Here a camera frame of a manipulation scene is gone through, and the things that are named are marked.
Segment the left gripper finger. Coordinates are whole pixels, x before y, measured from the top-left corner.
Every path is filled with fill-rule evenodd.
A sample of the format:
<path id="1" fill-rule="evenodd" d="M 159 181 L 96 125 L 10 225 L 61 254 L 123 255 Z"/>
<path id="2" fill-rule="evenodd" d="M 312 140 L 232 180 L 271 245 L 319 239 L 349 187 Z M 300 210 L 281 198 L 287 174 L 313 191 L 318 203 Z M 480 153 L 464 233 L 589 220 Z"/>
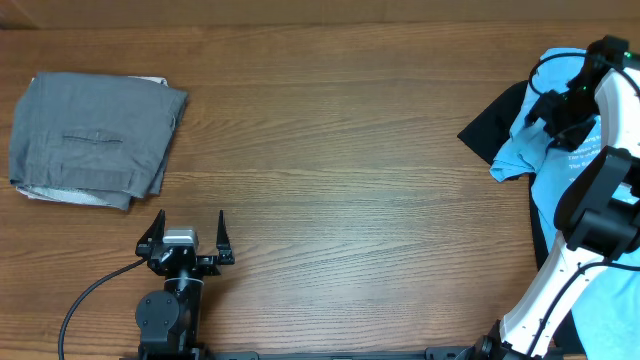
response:
<path id="1" fill-rule="evenodd" d="M 165 211 L 160 210 L 153 223 L 137 242 L 137 250 L 152 250 L 156 245 L 162 242 L 165 230 L 165 220 Z"/>
<path id="2" fill-rule="evenodd" d="M 216 248 L 219 253 L 229 253 L 231 251 L 231 244 L 226 229 L 226 223 L 224 218 L 224 211 L 219 211 L 217 235 L 216 235 Z"/>

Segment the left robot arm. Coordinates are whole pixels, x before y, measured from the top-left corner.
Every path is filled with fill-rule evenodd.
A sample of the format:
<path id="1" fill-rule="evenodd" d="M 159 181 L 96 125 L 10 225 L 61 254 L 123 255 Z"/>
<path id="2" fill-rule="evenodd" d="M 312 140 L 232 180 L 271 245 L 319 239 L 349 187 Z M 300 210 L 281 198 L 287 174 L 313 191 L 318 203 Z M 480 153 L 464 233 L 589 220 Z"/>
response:
<path id="1" fill-rule="evenodd" d="M 218 216 L 214 255 L 200 255 L 193 228 L 165 228 L 160 211 L 137 242 L 135 254 L 164 279 L 163 288 L 143 296 L 135 319 L 140 329 L 140 359 L 212 359 L 198 341 L 201 301 L 206 277 L 219 276 L 220 267 L 235 263 L 224 213 Z"/>

